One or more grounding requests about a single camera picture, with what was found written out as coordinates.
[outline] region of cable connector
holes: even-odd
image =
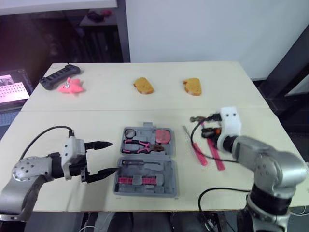
[[[71,136],[75,136],[74,130],[72,130],[72,129],[69,130],[69,138],[70,138]]]

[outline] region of table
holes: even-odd
[[[53,64],[48,76],[65,63]],[[238,62],[173,62],[173,63],[79,63],[84,93],[63,95],[46,91],[38,85],[23,111],[93,111],[93,110],[160,110],[268,108]],[[133,86],[139,77],[146,77],[155,92],[141,95]],[[183,80],[198,77],[202,95],[184,91]]]
[[[202,167],[191,153],[188,138],[182,125],[193,128],[190,116],[207,116],[214,109],[156,109],[156,110],[101,110],[101,111],[22,111],[0,142],[2,159],[0,189],[10,178],[11,168],[28,143],[44,129],[54,125],[67,125],[75,130],[77,138],[85,142],[106,140],[114,146],[87,153],[88,167],[92,174],[98,170],[114,167],[121,157],[120,141],[125,126],[141,126],[151,121],[158,127],[169,127],[175,132],[176,153],[172,157],[177,167],[178,195],[175,198],[116,196],[112,192],[114,174],[96,183],[80,182],[80,177],[71,181],[57,179],[43,185],[35,211],[80,212],[80,211],[182,211],[197,210],[199,194],[211,187],[250,189],[253,173],[239,164],[225,163],[225,171],[217,171],[212,160]],[[242,133],[300,156],[277,117],[268,108],[239,108]],[[28,156],[46,156],[60,151],[67,131],[50,131],[40,138],[28,151]],[[197,135],[201,149],[210,153],[206,141]],[[221,154],[222,158],[230,155]],[[297,186],[291,206],[309,204],[309,178]],[[202,208],[205,210],[232,210],[245,206],[245,194],[232,191],[216,191],[205,195]]]

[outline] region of pink starfish toy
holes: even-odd
[[[80,79],[73,79],[68,77],[67,82],[58,88],[59,92],[62,93],[79,93],[83,92],[83,88],[80,86]]]

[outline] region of black remote control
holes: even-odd
[[[51,74],[50,76],[40,79],[40,83],[47,90],[52,90],[56,83],[70,77],[73,74],[79,74],[81,70],[79,67],[68,64],[63,69]]]

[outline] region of pink tape measure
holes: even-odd
[[[156,130],[155,141],[158,144],[168,144],[170,142],[170,132],[168,130]]]

